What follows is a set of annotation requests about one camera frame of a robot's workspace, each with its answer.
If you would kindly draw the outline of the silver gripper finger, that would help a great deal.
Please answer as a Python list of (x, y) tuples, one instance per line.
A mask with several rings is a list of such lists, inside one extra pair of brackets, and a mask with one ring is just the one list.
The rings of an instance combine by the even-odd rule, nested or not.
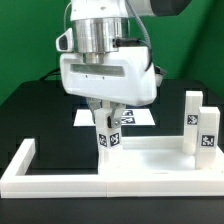
[(121, 118), (126, 109), (126, 105), (121, 103), (111, 102), (110, 108), (112, 109), (112, 112), (108, 119), (108, 126), (110, 128), (120, 128), (122, 124)]
[(100, 99), (95, 99), (95, 98), (88, 98), (87, 99), (87, 104), (88, 107), (92, 113), (92, 117), (95, 117), (95, 110), (98, 110), (101, 108), (101, 100)]

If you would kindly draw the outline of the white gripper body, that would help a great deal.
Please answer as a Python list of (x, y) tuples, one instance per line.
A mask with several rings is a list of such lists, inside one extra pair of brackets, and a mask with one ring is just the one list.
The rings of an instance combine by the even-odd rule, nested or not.
[(68, 94), (132, 106), (151, 104), (157, 96), (154, 68), (148, 71), (146, 47), (120, 47), (103, 64), (85, 64), (81, 54), (60, 57), (62, 84)]

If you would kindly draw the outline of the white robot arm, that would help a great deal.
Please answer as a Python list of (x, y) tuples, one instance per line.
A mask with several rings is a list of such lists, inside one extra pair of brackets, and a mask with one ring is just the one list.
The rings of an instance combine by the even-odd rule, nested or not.
[(98, 123), (109, 107), (110, 128), (121, 126), (127, 105), (143, 106), (157, 96), (166, 72), (153, 64), (142, 16), (176, 16), (192, 0), (71, 0), (71, 27), (56, 40), (62, 84), (83, 96)]

